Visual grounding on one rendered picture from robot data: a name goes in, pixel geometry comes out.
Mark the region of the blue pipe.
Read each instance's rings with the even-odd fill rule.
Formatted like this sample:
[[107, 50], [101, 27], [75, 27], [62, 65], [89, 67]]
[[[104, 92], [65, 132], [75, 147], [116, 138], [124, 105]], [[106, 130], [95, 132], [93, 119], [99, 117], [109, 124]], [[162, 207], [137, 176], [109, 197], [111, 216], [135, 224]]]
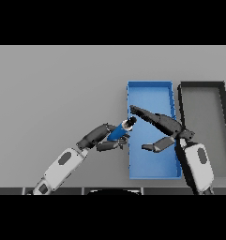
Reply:
[[126, 133], [132, 130], [133, 125], [137, 122], [134, 116], [124, 120], [107, 138], [108, 141], [117, 141]]

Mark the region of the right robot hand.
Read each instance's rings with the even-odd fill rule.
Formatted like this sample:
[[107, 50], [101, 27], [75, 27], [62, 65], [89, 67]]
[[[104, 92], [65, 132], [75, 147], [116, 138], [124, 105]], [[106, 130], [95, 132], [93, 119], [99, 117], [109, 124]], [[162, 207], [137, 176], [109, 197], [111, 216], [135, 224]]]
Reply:
[[136, 114], [145, 122], [150, 123], [162, 133], [166, 134], [166, 137], [163, 137], [157, 142], [143, 144], [143, 150], [159, 153], [173, 145], [176, 140], [185, 139], [186, 141], [189, 141], [195, 135], [193, 131], [188, 130], [186, 127], [168, 115], [152, 113], [134, 105], [130, 105], [129, 107], [131, 113]]

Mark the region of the blue bin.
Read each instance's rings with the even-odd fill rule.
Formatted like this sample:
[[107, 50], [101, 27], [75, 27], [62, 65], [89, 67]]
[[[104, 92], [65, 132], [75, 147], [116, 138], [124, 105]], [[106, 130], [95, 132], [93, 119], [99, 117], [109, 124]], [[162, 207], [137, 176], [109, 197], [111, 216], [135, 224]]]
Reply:
[[[134, 105], [151, 113], [176, 118], [173, 83], [171, 81], [128, 81], [128, 106]], [[182, 170], [171, 145], [160, 153], [142, 149], [165, 137], [161, 131], [141, 118], [133, 126], [128, 139], [130, 179], [180, 179]]]

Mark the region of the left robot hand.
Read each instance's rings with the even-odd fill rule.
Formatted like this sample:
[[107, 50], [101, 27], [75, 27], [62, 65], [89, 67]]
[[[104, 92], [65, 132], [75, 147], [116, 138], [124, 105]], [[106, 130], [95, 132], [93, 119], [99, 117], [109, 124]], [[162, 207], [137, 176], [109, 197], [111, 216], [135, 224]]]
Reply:
[[114, 125], [102, 124], [86, 134], [76, 145], [80, 150], [96, 147], [99, 152], [113, 150], [117, 147], [123, 148], [123, 145], [127, 143], [129, 138], [127, 132], [113, 141], [104, 141], [115, 129], [116, 126]]

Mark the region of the dark grey bin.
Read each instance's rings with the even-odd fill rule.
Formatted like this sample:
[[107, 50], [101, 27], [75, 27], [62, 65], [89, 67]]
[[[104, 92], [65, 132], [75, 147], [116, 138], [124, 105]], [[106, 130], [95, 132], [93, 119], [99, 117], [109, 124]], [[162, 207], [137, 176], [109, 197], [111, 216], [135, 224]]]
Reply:
[[203, 143], [214, 172], [214, 188], [226, 188], [226, 87], [224, 81], [181, 82], [178, 87], [182, 123]]

